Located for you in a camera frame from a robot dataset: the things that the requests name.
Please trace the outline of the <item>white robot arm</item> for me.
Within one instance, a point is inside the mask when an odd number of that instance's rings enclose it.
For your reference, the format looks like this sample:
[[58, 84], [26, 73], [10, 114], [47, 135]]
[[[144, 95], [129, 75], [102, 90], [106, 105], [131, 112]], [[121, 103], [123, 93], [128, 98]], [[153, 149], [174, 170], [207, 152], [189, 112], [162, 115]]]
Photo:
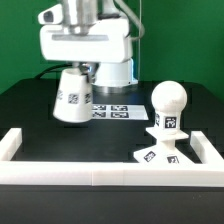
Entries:
[[144, 26], [123, 0], [59, 0], [38, 15], [40, 45], [47, 60], [87, 62], [102, 92], [134, 86], [131, 24]]

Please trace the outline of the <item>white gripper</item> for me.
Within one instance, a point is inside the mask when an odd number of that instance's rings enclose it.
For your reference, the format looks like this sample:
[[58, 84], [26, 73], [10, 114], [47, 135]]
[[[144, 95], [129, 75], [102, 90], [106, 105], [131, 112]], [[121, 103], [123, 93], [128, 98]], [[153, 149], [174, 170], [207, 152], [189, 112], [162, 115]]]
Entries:
[[71, 61], [73, 69], [81, 69], [91, 81], [96, 81], [98, 63], [121, 63], [129, 60], [132, 53], [129, 23], [125, 19], [98, 21], [87, 35], [71, 34], [62, 25], [45, 25], [40, 30], [41, 51], [45, 59]]

